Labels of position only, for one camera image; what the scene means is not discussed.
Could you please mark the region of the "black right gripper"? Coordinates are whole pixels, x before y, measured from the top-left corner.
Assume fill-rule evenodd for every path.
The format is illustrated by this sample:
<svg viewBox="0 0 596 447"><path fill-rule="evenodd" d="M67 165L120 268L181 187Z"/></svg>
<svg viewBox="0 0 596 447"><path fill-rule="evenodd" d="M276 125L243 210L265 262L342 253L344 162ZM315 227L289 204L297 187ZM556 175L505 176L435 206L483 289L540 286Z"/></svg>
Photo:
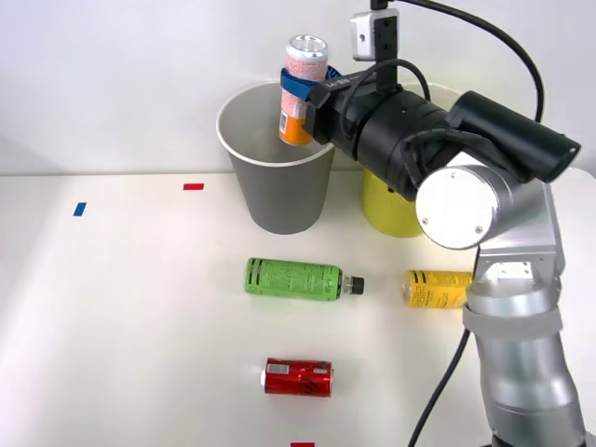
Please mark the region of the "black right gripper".
<svg viewBox="0 0 596 447"><path fill-rule="evenodd" d="M306 133L321 145L332 143L347 156L357 156L359 133L377 104L373 74L359 86L342 114L345 97L361 75L363 72L341 75L328 65L326 80L317 84L282 68L281 109L304 110L306 105Z"/></svg>

